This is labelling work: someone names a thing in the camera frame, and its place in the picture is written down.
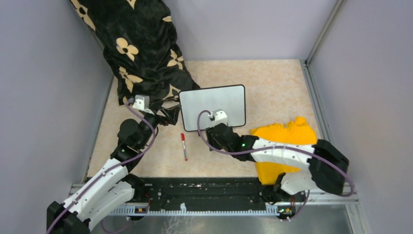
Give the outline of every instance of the tabletop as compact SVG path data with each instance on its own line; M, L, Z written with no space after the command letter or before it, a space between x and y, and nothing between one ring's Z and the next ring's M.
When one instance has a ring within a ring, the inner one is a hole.
M243 84L246 125L234 128L239 135L272 123L302 116L319 137L314 110L299 60L186 61L192 78L201 88ZM88 176L94 176L117 146L120 124L134 118L117 100L113 82L103 115ZM181 133L185 133L188 161L184 159ZM241 162L210 152L196 132L185 132L182 118L176 126L159 126L153 147L132 170L139 177L250 177L257 176L253 162Z

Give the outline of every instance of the gray wall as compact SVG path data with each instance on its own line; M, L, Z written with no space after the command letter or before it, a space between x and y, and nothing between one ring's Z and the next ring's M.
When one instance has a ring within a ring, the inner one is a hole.
M413 1L347 1L311 68L373 234L412 233Z
M0 2L0 227L46 231L79 182L111 71L68 0Z
M187 60L306 59L335 0L164 0Z

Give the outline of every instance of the yellow cloth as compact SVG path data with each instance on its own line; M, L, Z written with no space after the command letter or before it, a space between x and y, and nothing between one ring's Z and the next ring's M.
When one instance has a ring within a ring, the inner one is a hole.
M250 133L254 136L264 138L266 140L306 145L316 144L316 132L308 125L304 117L296 117L295 121L291 121L285 127L283 124L274 123L272 125L263 126L257 129L252 129ZM300 169L274 162L257 162L258 178L263 185L273 185L277 177L281 173L298 172Z

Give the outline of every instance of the cable clip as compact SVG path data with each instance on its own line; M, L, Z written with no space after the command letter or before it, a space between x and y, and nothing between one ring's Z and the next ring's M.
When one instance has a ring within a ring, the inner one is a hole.
M271 155L274 155L275 147L277 147L277 143L274 143L274 145L272 146Z
M215 120L215 116L214 114L211 112L211 114L208 115L208 118L210 121L214 121Z
M284 147L282 148L281 155L284 157L285 148L287 147L287 143L284 143Z

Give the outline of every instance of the small whiteboard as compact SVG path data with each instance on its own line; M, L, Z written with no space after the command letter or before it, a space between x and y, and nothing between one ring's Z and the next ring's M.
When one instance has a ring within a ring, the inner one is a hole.
M228 126L244 126L245 117L245 87L241 84L181 91L179 93L182 120L187 132L197 131L196 121L203 110L211 112L221 109L228 116ZM204 113L200 119L201 130L212 127L213 122Z

